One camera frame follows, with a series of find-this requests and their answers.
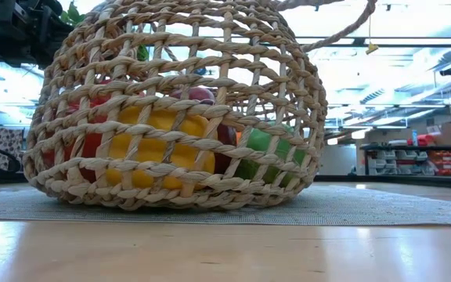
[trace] gray placemat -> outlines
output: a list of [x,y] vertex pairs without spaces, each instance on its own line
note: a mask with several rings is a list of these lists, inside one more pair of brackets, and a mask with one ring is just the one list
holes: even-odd
[[0,192],[0,219],[299,226],[451,225],[451,202],[375,190],[311,186],[295,200],[272,208],[233,211],[144,208],[129,212],[60,203],[37,190],[21,190]]

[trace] woven basket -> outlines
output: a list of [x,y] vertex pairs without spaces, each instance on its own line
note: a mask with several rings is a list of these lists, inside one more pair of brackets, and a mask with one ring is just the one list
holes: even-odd
[[[23,160],[27,179],[50,197],[126,210],[271,206],[295,197],[316,174],[327,112],[325,90],[305,53],[354,31],[375,1],[342,32],[304,46],[278,12],[330,2],[336,0],[98,5],[45,70]],[[191,35],[165,32],[180,23]],[[200,27],[215,28],[223,42],[200,37]],[[137,60],[140,45],[149,47],[151,60]],[[188,57],[176,58],[170,46],[188,48]],[[199,58],[198,50],[222,55]],[[162,59],[164,52],[172,61]],[[245,55],[252,60],[238,58]],[[276,61],[279,70],[265,60]],[[204,67],[217,67],[218,78],[195,73]],[[228,78],[239,69],[253,74],[249,85]],[[261,78],[270,82],[260,84]],[[190,99],[195,87],[211,89],[215,102]],[[179,98],[171,95],[175,91],[182,93]],[[165,128],[163,121],[171,122]],[[239,132],[237,143],[223,143],[219,126]],[[266,150],[249,147],[254,134],[268,135]],[[281,157],[277,148],[283,142],[289,146]],[[188,165],[176,161],[184,155]],[[226,169],[209,169],[212,159]],[[249,179],[238,176],[245,163],[256,165]]]

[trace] yellow bell pepper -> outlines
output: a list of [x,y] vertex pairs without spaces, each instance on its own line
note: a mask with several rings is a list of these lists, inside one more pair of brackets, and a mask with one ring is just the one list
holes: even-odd
[[[125,124],[136,124],[139,118],[140,107],[128,107],[120,112],[118,121]],[[162,129],[170,131],[171,125],[175,120],[177,113],[168,110],[153,110],[147,124],[153,126],[156,129]],[[200,116],[187,116],[180,127],[180,131],[187,133],[191,136],[203,136],[207,127],[208,120],[205,117]],[[128,152],[128,146],[132,141],[132,136],[129,134],[120,134],[113,138],[113,141],[109,149],[109,157],[113,159],[122,159]],[[166,148],[166,141],[159,139],[147,139],[144,138],[139,144],[139,150],[137,151],[135,159],[137,161],[157,161],[163,160],[163,154]],[[194,160],[196,159],[198,149],[191,146],[176,143],[173,154],[170,161],[175,166],[181,168],[193,169]],[[214,173],[215,168],[215,156],[212,152],[207,152],[207,156],[204,162],[202,171]],[[107,169],[106,178],[110,185],[117,185],[121,182],[122,174],[117,169]],[[153,184],[153,177],[147,175],[142,170],[136,170],[132,174],[132,182],[135,187],[147,188]],[[182,182],[173,176],[167,176],[163,181],[163,188],[173,190],[182,189]]]

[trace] bell pepper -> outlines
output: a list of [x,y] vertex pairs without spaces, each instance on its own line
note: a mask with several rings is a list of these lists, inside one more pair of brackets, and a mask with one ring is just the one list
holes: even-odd
[[[110,82],[109,79],[106,79],[100,84],[106,85]],[[110,99],[110,96],[101,96],[97,97],[95,99],[90,100],[90,108],[96,107],[98,105],[102,105],[103,103],[107,102]],[[75,111],[79,110],[79,100],[74,101],[69,104],[69,107],[66,109],[66,116],[71,115]],[[103,123],[107,120],[107,116],[96,116],[92,120],[88,120],[88,123]],[[51,137],[53,134],[52,132],[49,132],[47,134],[47,138]],[[85,136],[85,145],[83,146],[83,153],[81,154],[81,157],[95,157],[96,156],[96,150],[97,147],[100,146],[100,143],[102,141],[102,134],[99,133],[91,133]],[[64,148],[64,160],[69,161],[72,149],[73,149],[74,143],[66,146]],[[48,152],[43,153],[43,159],[45,162],[45,166],[47,168],[51,168],[55,163],[55,151],[50,150]],[[88,170],[86,168],[80,168],[81,175],[87,179],[89,182],[93,183],[96,180],[95,177],[95,171]]]
[[[293,132],[294,130],[288,126],[283,125],[289,132]],[[251,131],[250,137],[248,138],[247,142],[247,148],[251,148],[256,151],[266,152],[269,148],[269,143],[271,142],[271,135],[263,132],[260,129],[254,128]],[[278,142],[278,147],[276,148],[276,151],[274,154],[278,156],[282,160],[287,159],[288,152],[290,151],[290,143],[286,141],[285,139],[280,139]],[[300,165],[302,163],[302,160],[304,159],[305,153],[302,150],[295,150],[293,161]],[[257,173],[258,168],[260,167],[260,164],[256,163],[252,160],[241,160],[240,165],[238,165],[236,169],[236,173],[234,176],[240,177],[242,179],[253,179],[255,176],[255,173]],[[265,183],[270,184],[273,183],[276,179],[276,176],[280,172],[280,170],[276,167],[269,166],[267,168],[267,171],[264,174],[264,177],[262,178]],[[293,175],[289,172],[283,177],[283,180],[281,180],[280,186],[286,187],[288,186],[288,183],[290,183],[291,179],[293,178]]]
[[[118,121],[124,124],[137,124],[139,114],[142,108],[140,107],[127,107],[119,114]],[[147,124],[153,126],[156,129],[162,129],[170,131],[173,121],[176,117],[176,112],[168,110],[153,110],[147,120]],[[208,120],[205,117],[200,116],[187,116],[180,127],[180,131],[187,133],[191,136],[203,136],[207,127]],[[132,136],[129,134],[120,134],[113,138],[109,149],[109,157],[113,159],[125,158]],[[165,152],[167,142],[159,139],[143,138],[139,143],[139,148],[135,156],[136,161],[156,161],[161,162],[163,160],[163,154]],[[175,144],[175,150],[171,155],[171,163],[181,168],[192,169],[194,161],[196,159],[198,149],[191,146],[183,145],[180,143]],[[205,156],[204,166],[202,171],[214,173],[215,156],[211,152],[207,152]],[[106,172],[107,182],[110,185],[116,185],[121,182],[122,173],[117,169],[110,168]],[[147,175],[142,170],[135,170],[132,173],[133,185],[139,188],[151,187],[153,184],[153,177]],[[169,190],[181,189],[182,182],[173,177],[167,176],[164,178],[162,187]]]
[[[180,99],[182,90],[173,92],[170,97]],[[189,99],[200,101],[205,105],[215,105],[215,97],[210,89],[202,87],[191,87],[189,89]],[[217,127],[218,141],[224,145],[236,145],[236,129],[220,124]],[[231,157],[224,154],[215,153],[215,173],[224,174],[231,163]]]

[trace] wooden table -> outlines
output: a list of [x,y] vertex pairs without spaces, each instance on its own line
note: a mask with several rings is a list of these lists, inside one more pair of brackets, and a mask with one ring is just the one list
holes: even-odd
[[451,281],[451,227],[0,222],[0,281]]

